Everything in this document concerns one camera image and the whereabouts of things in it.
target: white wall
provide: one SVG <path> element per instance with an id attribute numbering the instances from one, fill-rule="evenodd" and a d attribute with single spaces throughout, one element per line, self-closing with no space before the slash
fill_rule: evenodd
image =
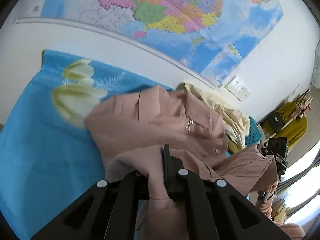
<path id="1" fill-rule="evenodd" d="M 309 86 L 315 46 L 320 38 L 320 29 L 301 0 L 279 1 L 283 18 L 234 72 L 244 81 L 251 97 L 241 103 L 225 88 L 216 92 L 257 121 L 298 85 L 296 94 Z M 93 58 L 173 88 L 186 81 L 212 90 L 171 63 L 123 41 L 64 25 L 14 24 L 14 13 L 0 30 L 1 123 L 6 122 L 19 95 L 40 70 L 43 49 Z"/>

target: coat zipper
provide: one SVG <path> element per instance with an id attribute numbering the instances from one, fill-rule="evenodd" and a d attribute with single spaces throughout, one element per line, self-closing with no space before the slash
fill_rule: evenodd
<path id="1" fill-rule="evenodd" d="M 250 164 L 250 163 L 253 163 L 253 162 L 242 163 L 242 164 L 238 164 L 238 165 L 236 165 L 236 166 L 233 166 L 233 167 L 227 169 L 223 174 L 225 174 L 226 172 L 228 172 L 228 171 L 230 171 L 230 170 L 232 170 L 232 169 L 235 169 L 235 168 L 240 167 L 240 166 L 248 165 L 248 164 Z"/>

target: teal plastic basket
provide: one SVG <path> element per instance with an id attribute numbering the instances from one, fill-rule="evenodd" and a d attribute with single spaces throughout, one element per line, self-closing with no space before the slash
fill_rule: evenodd
<path id="1" fill-rule="evenodd" d="M 250 119 L 250 130 L 249 135 L 244 139 L 245 145 L 248 147 L 252 144 L 260 142 L 262 134 L 257 126 L 257 122 L 249 116 Z"/>

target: white screw cap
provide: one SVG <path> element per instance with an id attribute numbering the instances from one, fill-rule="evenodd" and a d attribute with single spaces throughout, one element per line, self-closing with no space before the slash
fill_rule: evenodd
<path id="1" fill-rule="evenodd" d="M 179 173 L 181 176 L 186 176 L 186 175 L 188 175 L 189 171 L 186 170 L 186 169 L 180 169 L 180 170 L 178 171 L 178 173 Z"/>
<path id="2" fill-rule="evenodd" d="M 217 180 L 217 185 L 219 187 L 225 187 L 227 185 L 226 181 L 224 179 L 218 179 Z"/>
<path id="3" fill-rule="evenodd" d="M 106 185 L 108 185 L 108 182 L 107 182 L 106 180 L 104 180 L 104 179 L 99 180 L 99 181 L 97 182 L 97 186 L 98 186 L 98 187 L 105 187 Z"/>

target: blue blanket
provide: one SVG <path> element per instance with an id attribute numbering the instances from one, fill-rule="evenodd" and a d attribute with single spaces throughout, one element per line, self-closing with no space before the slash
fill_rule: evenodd
<path id="1" fill-rule="evenodd" d="M 44 52 L 0 134 L 0 210 L 21 240 L 105 177 L 84 116 L 99 101 L 155 85 L 117 67 Z"/>

